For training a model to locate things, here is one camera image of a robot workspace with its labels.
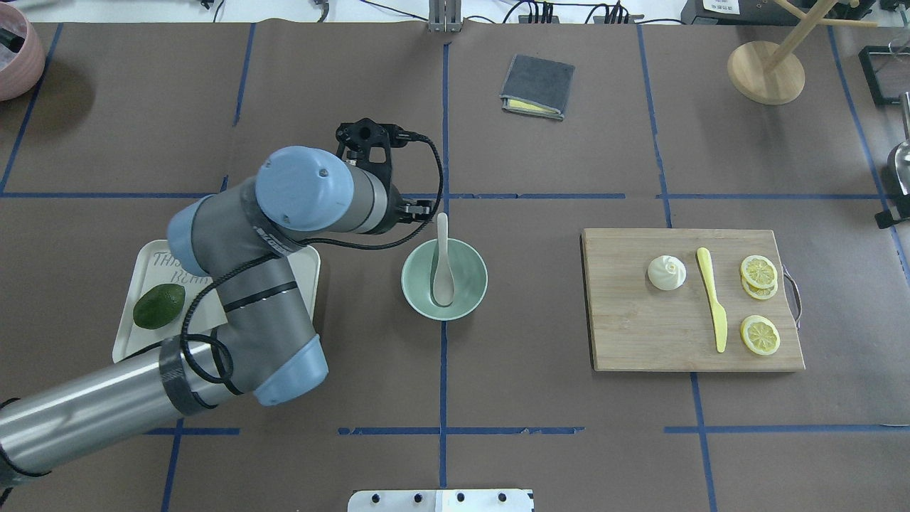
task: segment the white tray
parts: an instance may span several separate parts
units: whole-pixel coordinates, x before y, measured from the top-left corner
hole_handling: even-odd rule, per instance
[[[313,305],[316,303],[316,287],[319,283],[319,253],[312,247],[305,247],[288,256],[288,263],[294,272],[303,303],[307,306],[309,319],[312,320]],[[186,288],[187,299],[183,305],[183,312],[176,320],[159,329],[148,330],[135,325],[133,323],[133,306],[136,301],[154,286],[166,282],[182,284]],[[189,304],[196,294],[211,282],[212,279],[209,277],[200,278],[184,271],[180,267],[180,262],[171,255],[166,240],[147,243],[136,257],[133,279],[129,283],[123,315],[120,317],[120,328],[117,329],[114,350],[111,352],[114,363],[150,344],[178,334],[180,323],[183,321],[183,315],[187,312]],[[217,290],[213,290],[206,295],[196,312],[193,313],[189,330],[192,333],[204,333],[227,321],[225,312],[221,308],[221,302],[218,300]]]

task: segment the spoon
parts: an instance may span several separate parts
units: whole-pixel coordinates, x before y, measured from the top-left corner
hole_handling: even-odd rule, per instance
[[[432,295],[435,303],[445,307],[451,305],[455,297],[455,281],[449,266],[449,216],[444,212],[436,216],[436,238],[439,258],[433,273]]]

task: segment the yellow knife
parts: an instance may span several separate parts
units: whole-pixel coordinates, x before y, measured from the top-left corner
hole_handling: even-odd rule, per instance
[[[695,252],[698,259],[698,268],[702,271],[704,288],[708,291],[708,303],[711,304],[711,320],[714,323],[714,341],[717,343],[717,352],[722,353],[727,348],[727,311],[717,302],[717,289],[714,288],[714,267],[711,263],[711,253],[704,247],[699,247]]]

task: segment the metal handle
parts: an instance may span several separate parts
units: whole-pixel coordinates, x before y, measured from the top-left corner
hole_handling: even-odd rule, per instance
[[[901,113],[904,114],[904,137],[910,140],[910,92],[901,95]]]
[[[794,290],[794,301],[796,302],[796,316],[794,317],[794,320],[796,321],[796,329],[799,330],[799,320],[803,317],[803,300],[800,299],[799,287],[796,286],[796,281],[794,281],[793,276],[790,275],[786,265],[781,263],[781,267],[784,269],[784,277],[790,282],[790,286],[792,286]]]

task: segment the robotic arm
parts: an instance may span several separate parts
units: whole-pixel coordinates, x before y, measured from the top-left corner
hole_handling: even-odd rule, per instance
[[[187,333],[41,394],[0,405],[0,488],[19,486],[53,467],[194,415],[236,394],[263,405],[296,398],[329,368],[319,335],[284,256],[310,243],[361,249],[399,245],[432,219],[441,164],[432,142],[370,119],[342,124],[337,155],[293,146],[273,153],[233,189],[180,211],[167,227],[186,271],[216,278],[227,323],[211,336]],[[436,156],[436,203],[404,200],[391,184],[391,149],[426,142]],[[371,162],[382,148],[384,162]],[[347,151],[346,160],[341,159]],[[420,222],[391,244],[360,246],[308,238],[322,231],[379,234]],[[201,294],[194,303],[201,300]]]

